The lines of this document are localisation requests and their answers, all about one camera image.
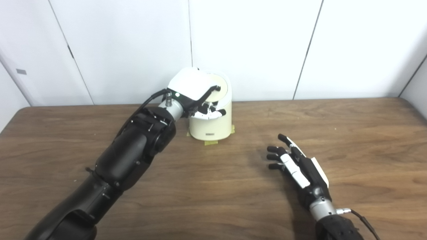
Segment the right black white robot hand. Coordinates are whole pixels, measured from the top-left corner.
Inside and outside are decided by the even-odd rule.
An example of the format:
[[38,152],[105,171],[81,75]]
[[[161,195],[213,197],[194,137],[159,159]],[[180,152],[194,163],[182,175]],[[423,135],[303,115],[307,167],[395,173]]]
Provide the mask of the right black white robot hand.
[[278,139],[286,144],[288,149],[282,146],[268,146],[267,159],[273,161],[268,165],[269,170],[280,170],[290,176],[297,187],[297,198],[305,208],[317,201],[332,202],[329,192],[329,182],[313,158],[308,158],[299,146],[283,134]]

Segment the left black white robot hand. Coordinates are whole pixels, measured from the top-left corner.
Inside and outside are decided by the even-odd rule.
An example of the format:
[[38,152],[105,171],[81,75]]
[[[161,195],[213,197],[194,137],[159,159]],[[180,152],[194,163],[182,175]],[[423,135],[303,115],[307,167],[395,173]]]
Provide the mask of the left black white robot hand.
[[220,74],[195,67],[180,70],[170,81],[160,107],[173,119],[213,120],[232,114],[232,89]]

